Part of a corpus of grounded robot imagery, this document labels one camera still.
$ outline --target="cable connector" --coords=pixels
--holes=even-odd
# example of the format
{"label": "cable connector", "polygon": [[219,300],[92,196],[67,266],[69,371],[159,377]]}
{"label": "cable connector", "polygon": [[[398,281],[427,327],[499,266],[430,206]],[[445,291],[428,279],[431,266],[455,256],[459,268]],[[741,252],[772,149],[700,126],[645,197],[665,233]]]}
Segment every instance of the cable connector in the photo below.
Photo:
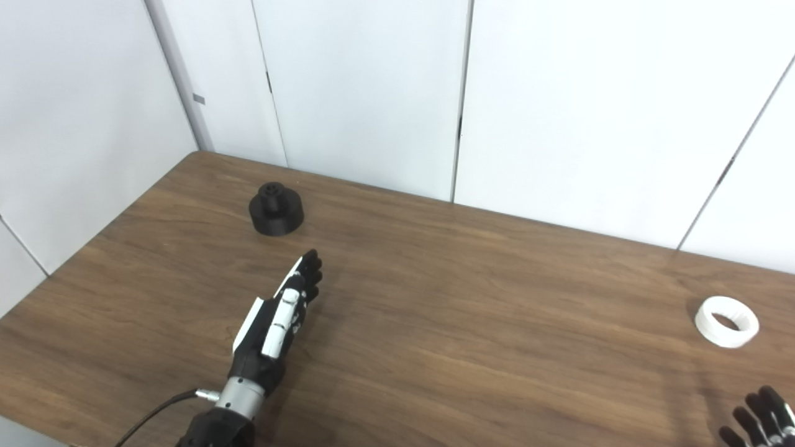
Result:
{"label": "cable connector", "polygon": [[203,390],[200,388],[196,390],[196,397],[208,400],[210,402],[218,402],[218,400],[221,399],[221,393],[218,391]]}

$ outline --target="white wall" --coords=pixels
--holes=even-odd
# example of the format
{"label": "white wall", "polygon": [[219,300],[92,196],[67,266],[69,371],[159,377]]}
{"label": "white wall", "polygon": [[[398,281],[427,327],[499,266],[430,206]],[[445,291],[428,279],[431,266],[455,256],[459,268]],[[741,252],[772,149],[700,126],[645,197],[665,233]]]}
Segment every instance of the white wall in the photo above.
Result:
{"label": "white wall", "polygon": [[251,1],[147,4],[204,149],[286,165]]}
{"label": "white wall", "polygon": [[141,0],[0,11],[0,215],[52,272],[196,143]]}
{"label": "white wall", "polygon": [[0,441],[7,447],[65,447],[52,438],[0,417]]}
{"label": "white wall", "polygon": [[449,200],[467,0],[254,0],[288,166]]}
{"label": "white wall", "polygon": [[0,317],[44,280],[45,273],[0,220]]}
{"label": "white wall", "polygon": [[682,249],[795,273],[793,168],[795,70],[790,69]]}
{"label": "white wall", "polygon": [[478,0],[456,203],[676,247],[793,55],[793,17]]}

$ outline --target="prosthetic hand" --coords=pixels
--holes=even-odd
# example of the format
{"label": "prosthetic hand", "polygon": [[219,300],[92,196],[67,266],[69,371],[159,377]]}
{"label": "prosthetic hand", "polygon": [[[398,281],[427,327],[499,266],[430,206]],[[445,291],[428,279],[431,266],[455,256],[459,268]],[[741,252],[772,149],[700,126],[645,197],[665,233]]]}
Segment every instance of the prosthetic hand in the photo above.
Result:
{"label": "prosthetic hand", "polygon": [[[746,396],[746,404],[756,418],[742,406],[732,415],[748,433],[752,447],[769,445],[795,447],[795,422],[789,405],[771,387],[762,387],[757,393]],[[729,427],[718,432],[729,447],[747,447],[749,444]]]}
{"label": "prosthetic hand", "polygon": [[252,420],[284,377],[287,351],[318,294],[321,265],[311,250],[298,259],[272,299],[257,298],[235,337],[232,367],[215,407],[193,418],[177,447],[254,445]]}

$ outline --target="white 3d printed ring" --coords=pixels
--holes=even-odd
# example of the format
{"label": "white 3d printed ring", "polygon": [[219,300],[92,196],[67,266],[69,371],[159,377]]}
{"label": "white 3d printed ring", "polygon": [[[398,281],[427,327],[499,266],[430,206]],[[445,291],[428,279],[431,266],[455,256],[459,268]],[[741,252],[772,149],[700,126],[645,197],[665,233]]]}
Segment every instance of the white 3d printed ring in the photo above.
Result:
{"label": "white 3d printed ring", "polygon": [[[724,326],[713,314],[733,321],[739,330]],[[704,338],[721,348],[739,348],[759,332],[759,319],[748,306],[734,298],[710,297],[698,309],[696,327]]]}

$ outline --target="black cylindrical block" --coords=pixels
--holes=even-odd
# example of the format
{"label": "black cylindrical block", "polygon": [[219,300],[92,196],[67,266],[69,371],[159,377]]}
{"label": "black cylindrical block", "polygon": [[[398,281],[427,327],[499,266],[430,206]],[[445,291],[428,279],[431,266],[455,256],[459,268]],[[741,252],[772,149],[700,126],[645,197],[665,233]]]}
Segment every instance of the black cylindrical block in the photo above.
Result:
{"label": "black cylindrical block", "polygon": [[283,236],[304,222],[301,196],[276,181],[265,183],[249,203],[254,228],[268,236]]}

